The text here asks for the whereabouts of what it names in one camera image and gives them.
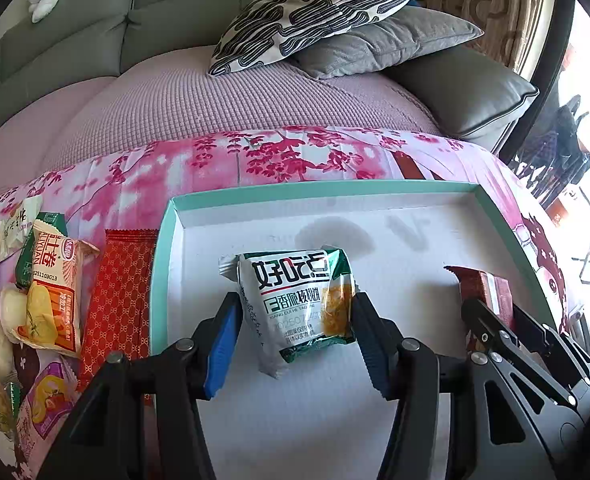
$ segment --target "red snack package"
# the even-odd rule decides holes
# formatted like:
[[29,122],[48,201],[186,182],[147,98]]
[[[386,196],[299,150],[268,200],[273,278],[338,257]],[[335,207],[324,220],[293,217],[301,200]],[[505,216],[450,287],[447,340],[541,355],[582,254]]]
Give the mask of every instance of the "red snack package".
[[[513,297],[508,280],[484,270],[469,269],[468,267],[446,266],[444,269],[450,270],[460,280],[462,302],[469,298],[483,301],[502,320],[504,325],[513,329]],[[476,347],[476,338],[469,333],[467,349],[472,351],[478,349]]]
[[149,355],[149,294],[157,230],[106,230],[106,249],[92,291],[77,390],[83,392],[105,357]]

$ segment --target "cartoon character print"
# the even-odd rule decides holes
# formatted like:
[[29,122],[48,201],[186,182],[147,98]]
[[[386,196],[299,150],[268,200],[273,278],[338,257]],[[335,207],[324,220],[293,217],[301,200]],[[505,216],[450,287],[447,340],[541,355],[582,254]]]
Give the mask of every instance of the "cartoon character print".
[[562,307],[562,321],[560,322],[558,331],[568,332],[566,283],[564,281],[564,273],[558,266],[558,257],[550,246],[550,242],[544,233],[544,228],[535,217],[532,215],[529,215],[528,218],[522,216],[522,221],[531,235],[530,242],[537,264],[536,275],[540,280],[542,290],[549,301],[557,301]]

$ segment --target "pink floral fabric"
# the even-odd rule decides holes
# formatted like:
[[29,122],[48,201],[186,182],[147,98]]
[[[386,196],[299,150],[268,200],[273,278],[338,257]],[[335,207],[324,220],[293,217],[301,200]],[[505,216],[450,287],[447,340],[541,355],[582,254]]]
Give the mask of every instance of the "pink floral fabric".
[[[65,214],[69,235],[103,250],[105,229],[157,229],[168,200],[176,195],[279,182],[373,178],[483,186],[539,273],[553,316],[560,327],[565,325],[568,283],[549,243],[552,223],[546,213],[534,200],[530,202],[528,192],[492,154],[475,144],[428,134],[284,126],[151,142],[90,158],[9,189],[0,195],[0,219],[14,204],[40,194],[42,210]],[[1,286],[14,280],[17,257],[0,264]],[[84,265],[82,319],[98,261]]]

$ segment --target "screw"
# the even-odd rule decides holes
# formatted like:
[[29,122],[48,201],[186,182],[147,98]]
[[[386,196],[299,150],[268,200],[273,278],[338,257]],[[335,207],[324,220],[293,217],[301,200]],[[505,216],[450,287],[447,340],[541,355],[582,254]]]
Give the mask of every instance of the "screw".
[[470,355],[470,360],[476,365],[485,365],[488,363],[488,357],[486,357],[486,354],[483,354],[482,352],[473,352]]
[[179,339],[179,341],[175,343],[175,348],[177,348],[180,352],[188,352],[192,350],[194,346],[195,343],[189,337]]
[[110,352],[107,356],[106,356],[106,360],[110,363],[110,364],[117,364],[119,362],[121,362],[121,360],[124,357],[124,352],[120,351],[120,350],[113,350],[112,352]]
[[409,352],[417,352],[419,350],[419,343],[415,339],[408,337],[402,341],[402,348]]

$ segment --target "beige snack package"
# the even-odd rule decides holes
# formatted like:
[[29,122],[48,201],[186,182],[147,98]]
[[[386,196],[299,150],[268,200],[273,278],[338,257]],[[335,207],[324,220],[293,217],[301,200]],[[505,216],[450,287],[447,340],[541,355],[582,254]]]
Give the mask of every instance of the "beige snack package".
[[20,341],[79,357],[79,290],[86,254],[99,250],[82,240],[68,238],[41,220],[33,224],[35,250],[32,284],[28,290],[26,324],[12,330]]

